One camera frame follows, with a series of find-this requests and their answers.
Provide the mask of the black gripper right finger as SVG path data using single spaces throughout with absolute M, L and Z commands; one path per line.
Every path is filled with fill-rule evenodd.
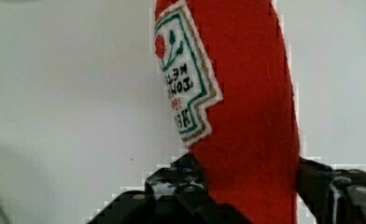
M 366 172 L 300 158 L 297 192 L 316 224 L 366 224 Z

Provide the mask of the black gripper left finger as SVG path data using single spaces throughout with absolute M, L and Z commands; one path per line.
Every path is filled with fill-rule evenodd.
M 208 192 L 204 172 L 190 153 L 149 176 L 143 190 L 120 194 L 87 224 L 252 224 Z

